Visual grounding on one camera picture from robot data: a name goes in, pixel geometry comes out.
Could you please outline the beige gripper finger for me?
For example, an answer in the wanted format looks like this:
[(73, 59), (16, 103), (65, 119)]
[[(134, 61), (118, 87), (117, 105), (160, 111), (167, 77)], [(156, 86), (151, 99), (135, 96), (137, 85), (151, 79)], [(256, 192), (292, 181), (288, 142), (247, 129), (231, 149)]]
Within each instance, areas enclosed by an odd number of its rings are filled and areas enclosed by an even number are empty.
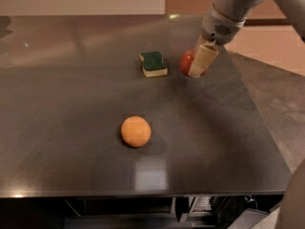
[(193, 48), (194, 53), (198, 51), (201, 45), (205, 44), (207, 42), (206, 39), (204, 39), (201, 35), (198, 37), (197, 42)]
[(188, 76), (197, 78), (203, 75), (217, 56), (218, 48), (214, 42), (205, 42), (198, 46), (195, 50)]

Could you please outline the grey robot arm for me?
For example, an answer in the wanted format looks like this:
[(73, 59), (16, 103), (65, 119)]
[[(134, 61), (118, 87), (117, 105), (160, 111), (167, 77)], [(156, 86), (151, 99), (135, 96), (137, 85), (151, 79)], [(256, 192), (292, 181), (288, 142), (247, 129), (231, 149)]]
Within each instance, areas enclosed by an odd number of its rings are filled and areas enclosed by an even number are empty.
[[(201, 34), (187, 76), (197, 78), (208, 70), (218, 48), (231, 42), (250, 12), (264, 0), (213, 0), (202, 20)], [(305, 39), (305, 0), (274, 0), (299, 37)]]

